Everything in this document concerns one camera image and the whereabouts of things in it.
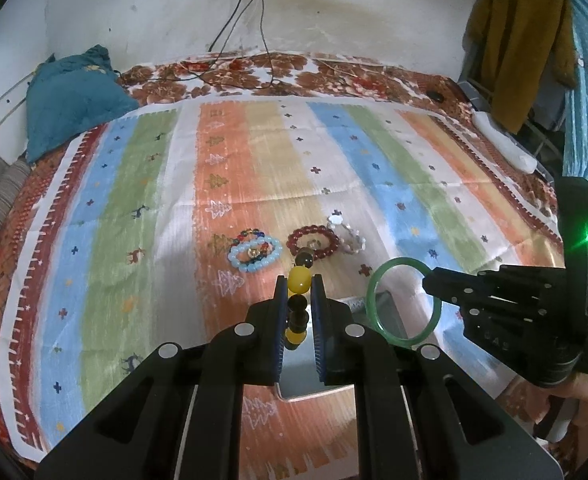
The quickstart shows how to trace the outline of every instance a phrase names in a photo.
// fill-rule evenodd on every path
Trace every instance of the blue cushion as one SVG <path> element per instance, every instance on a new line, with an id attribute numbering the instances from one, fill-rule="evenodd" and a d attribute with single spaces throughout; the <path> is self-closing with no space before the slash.
<path id="1" fill-rule="evenodd" d="M 116 83 L 110 55 L 96 45 L 84 54 L 40 65 L 27 91 L 27 161 L 74 136 L 138 108 Z"/>

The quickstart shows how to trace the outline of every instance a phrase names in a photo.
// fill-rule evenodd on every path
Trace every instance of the brown jacket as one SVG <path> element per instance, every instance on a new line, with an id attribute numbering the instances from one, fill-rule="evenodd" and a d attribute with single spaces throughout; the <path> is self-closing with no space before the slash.
<path id="1" fill-rule="evenodd" d="M 479 83 L 493 93 L 492 116 L 518 133 L 551 54 L 556 79 L 576 84 L 570 0 L 477 0 L 468 36 L 484 44 Z"/>

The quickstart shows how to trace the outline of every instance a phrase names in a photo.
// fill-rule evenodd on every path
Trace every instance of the green bangle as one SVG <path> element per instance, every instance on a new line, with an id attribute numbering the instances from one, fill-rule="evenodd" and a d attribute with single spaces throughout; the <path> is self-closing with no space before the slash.
<path id="1" fill-rule="evenodd" d="M 392 258 L 391 260 L 386 261 L 383 265 L 381 265 L 376 272 L 372 274 L 372 278 L 370 279 L 370 283 L 368 285 L 368 293 L 365 297 L 365 312 L 368 315 L 370 323 L 374 326 L 376 330 L 378 330 L 385 339 L 392 345 L 401 346 L 403 348 L 411 348 L 414 345 L 418 345 L 425 341 L 428 336 L 434 332 L 434 329 L 439 323 L 440 320 L 440 311 L 442 307 L 442 303 L 439 298 L 432 298 L 434 300 L 434 309 L 432 311 L 432 317 L 430 318 L 427 326 L 421 330 L 420 333 L 411 337 L 409 339 L 403 339 L 401 337 L 397 337 L 387 330 L 380 322 L 380 318 L 378 317 L 378 312 L 376 311 L 376 286 L 378 282 L 383 277 L 389 269 L 392 267 L 397 267 L 400 265 L 407 265 L 413 267 L 414 269 L 418 270 L 423 277 L 427 276 L 432 270 L 425 265 L 423 262 L 419 260 L 415 260 L 414 258 Z"/>

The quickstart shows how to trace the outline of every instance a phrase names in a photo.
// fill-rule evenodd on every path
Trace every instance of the hand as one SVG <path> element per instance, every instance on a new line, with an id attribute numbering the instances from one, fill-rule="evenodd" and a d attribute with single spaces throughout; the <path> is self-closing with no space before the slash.
<path id="1" fill-rule="evenodd" d="M 573 374 L 564 383 L 549 389 L 527 384 L 525 411 L 537 424 L 548 414 L 551 395 L 581 401 L 572 419 L 572 423 L 579 428 L 577 465 L 581 465 L 588 457 L 588 375 Z"/>

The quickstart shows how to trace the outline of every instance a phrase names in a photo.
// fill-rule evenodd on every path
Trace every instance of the light blue beaded bracelet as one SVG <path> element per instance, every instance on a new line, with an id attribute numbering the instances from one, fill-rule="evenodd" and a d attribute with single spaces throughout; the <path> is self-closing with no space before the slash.
<path id="1" fill-rule="evenodd" d="M 260 247 L 264 243 L 268 243 L 272 246 L 272 252 L 264 257 L 263 260 L 251 264 L 239 261 L 239 253 L 246 253 L 251 248 Z M 272 238 L 271 236 L 259 237 L 254 238 L 248 242 L 243 242 L 236 246 L 232 246 L 232 248 L 229 250 L 228 260 L 232 264 L 232 267 L 240 270 L 241 272 L 256 272 L 257 270 L 261 270 L 263 267 L 267 267 L 268 265 L 274 263 L 280 257 L 282 250 L 283 247 L 276 238 Z"/>

